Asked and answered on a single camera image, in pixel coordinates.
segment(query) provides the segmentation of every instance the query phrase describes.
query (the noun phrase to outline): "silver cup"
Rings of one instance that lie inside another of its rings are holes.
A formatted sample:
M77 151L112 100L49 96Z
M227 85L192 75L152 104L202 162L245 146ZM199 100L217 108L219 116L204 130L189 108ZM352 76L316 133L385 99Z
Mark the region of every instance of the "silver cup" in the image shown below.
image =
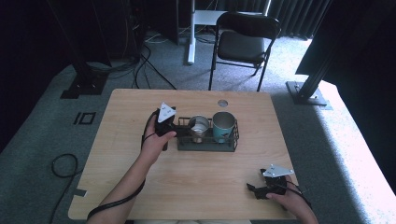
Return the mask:
M192 141L195 143L202 143L202 138L205 137L209 129L209 120L201 115L196 115L189 120L190 134L193 137Z

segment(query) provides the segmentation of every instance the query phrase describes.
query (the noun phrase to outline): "stand base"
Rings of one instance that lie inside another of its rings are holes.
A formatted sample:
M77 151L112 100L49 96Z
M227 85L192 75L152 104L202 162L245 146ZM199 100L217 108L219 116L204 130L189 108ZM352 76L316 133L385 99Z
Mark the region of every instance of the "stand base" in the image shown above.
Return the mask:
M189 46L189 59L188 64L194 64L195 62L195 38L191 38Z
M314 94L308 99L301 98L299 96L299 91L303 85L304 85L303 82L295 82L295 81L286 82L286 86L288 87L289 93L296 105L327 105L327 102L323 98L319 89L317 89L314 92Z
M100 95L106 85L108 73L94 72L94 77L89 84L83 83L81 76L76 75L69 90L64 91L61 95L61 99L77 99L80 95Z

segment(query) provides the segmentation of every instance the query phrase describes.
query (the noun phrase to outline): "wooden table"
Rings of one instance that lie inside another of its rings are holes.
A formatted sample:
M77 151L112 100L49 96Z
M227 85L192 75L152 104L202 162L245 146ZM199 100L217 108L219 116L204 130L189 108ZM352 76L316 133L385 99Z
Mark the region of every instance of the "wooden table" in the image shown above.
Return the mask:
M228 106L220 107L219 100ZM88 213L114 188L140 151L149 115L165 102L178 117L229 111L238 120L235 152L179 151L169 142L148 173L129 219L289 219L280 205L256 200L246 183L265 186L261 168L292 169L271 97L265 92L114 90L74 196L73 219Z

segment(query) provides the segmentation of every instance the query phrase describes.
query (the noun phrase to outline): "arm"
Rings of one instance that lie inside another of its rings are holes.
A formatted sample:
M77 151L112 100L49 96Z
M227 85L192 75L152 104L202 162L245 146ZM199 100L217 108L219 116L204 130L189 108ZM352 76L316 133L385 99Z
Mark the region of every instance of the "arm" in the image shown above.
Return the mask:
M145 132L146 137L155 132L154 123L156 118L154 116L149 122ZM162 137L159 137L157 134L148 137L143 143L142 150L134 164L129 168L116 187L102 200L100 205L113 203L132 195L145 180L149 168L160 156L163 146L175 137L175 135L175 132L170 132ZM93 215L87 223L124 223L134 206L134 201L135 198L127 203L99 212Z
M288 181L288 188L297 190L298 189L291 184L290 176L286 175ZM293 213L302 223L304 224L317 224L318 220L312 209L308 206L305 200L299 195L286 190L285 195L279 195L275 193L268 193L267 198L282 204L286 209Z

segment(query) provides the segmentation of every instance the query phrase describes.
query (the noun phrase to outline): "black chair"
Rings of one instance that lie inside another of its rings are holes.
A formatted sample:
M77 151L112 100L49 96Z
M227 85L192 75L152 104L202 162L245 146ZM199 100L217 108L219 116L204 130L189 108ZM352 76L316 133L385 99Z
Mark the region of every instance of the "black chair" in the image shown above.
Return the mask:
M213 71L216 63L225 63L255 68L253 76L262 67L259 87L262 86L265 68L277 36L280 33L278 20L263 15L225 12L216 23L216 40L210 70L209 90L212 89Z

